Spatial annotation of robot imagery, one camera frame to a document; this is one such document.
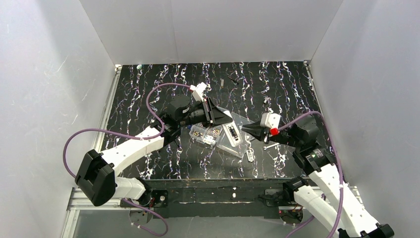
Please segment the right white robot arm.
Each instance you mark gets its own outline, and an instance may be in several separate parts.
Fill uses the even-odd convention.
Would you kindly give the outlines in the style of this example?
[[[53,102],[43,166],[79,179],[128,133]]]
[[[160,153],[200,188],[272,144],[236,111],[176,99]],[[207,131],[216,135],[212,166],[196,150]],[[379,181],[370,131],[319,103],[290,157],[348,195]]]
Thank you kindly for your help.
[[[317,137],[320,128],[315,116],[320,112],[302,114],[288,124],[280,124],[280,116],[263,114],[260,121],[242,127],[242,131],[264,142],[276,142],[293,147],[295,163],[323,193],[317,195],[302,177],[283,185],[281,197],[306,208],[327,230],[329,238],[392,238],[389,224],[381,224],[361,204],[344,182],[337,154],[330,156]]]

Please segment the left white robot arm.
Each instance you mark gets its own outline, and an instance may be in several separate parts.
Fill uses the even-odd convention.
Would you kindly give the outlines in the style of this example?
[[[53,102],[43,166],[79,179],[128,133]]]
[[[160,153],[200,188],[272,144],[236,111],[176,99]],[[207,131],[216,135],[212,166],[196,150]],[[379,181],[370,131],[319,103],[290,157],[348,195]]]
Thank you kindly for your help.
[[[186,95],[173,97],[159,117],[164,125],[155,122],[146,127],[138,134],[138,140],[129,139],[102,152],[92,149],[84,155],[75,183],[94,206],[102,206],[113,198],[149,201],[152,188],[141,178],[120,177],[123,170],[175,141],[184,126],[200,123],[204,127],[214,127],[233,121],[211,99],[191,103]]]

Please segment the clear plastic screw box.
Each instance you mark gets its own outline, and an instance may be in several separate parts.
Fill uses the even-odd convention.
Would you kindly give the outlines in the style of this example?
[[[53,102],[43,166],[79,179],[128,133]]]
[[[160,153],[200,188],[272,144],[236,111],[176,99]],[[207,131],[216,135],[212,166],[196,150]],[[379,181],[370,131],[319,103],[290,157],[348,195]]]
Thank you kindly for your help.
[[[232,147],[230,145],[222,126],[205,128],[201,123],[198,123],[192,126],[189,135],[196,142],[216,146],[222,152],[242,159],[251,145],[251,136],[243,132],[241,128],[242,125],[253,123],[253,121],[236,113],[229,112],[229,114],[237,125],[242,138],[242,143],[239,146]]]

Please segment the small silver wrench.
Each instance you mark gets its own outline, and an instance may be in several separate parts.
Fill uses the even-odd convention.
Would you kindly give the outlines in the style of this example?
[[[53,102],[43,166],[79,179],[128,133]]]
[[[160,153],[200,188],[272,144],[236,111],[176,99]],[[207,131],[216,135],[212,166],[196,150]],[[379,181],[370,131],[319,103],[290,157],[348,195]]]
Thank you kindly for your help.
[[[279,144],[279,143],[273,143],[273,144],[271,144],[271,145],[264,146],[264,147],[263,147],[263,150],[265,151],[265,150],[268,150],[268,149],[270,149],[270,148],[276,147],[276,146],[278,146],[278,145],[280,145],[280,144]]]

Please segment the black hex key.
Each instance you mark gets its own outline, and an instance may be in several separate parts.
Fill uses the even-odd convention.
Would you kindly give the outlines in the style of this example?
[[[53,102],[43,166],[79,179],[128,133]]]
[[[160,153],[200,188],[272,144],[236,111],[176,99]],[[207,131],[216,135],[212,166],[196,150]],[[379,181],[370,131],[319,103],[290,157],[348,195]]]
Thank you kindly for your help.
[[[233,78],[232,76],[230,76],[230,75],[227,75],[227,77],[235,84],[235,85],[238,85],[238,80],[237,79],[235,79],[235,78]]]

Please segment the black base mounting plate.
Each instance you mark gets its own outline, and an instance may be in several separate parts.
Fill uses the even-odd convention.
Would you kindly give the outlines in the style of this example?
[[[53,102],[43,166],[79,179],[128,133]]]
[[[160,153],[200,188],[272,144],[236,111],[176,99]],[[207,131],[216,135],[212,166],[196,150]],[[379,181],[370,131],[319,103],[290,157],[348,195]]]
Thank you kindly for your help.
[[[279,219],[302,207],[283,190],[290,178],[151,179],[150,207],[164,218],[264,217]]]

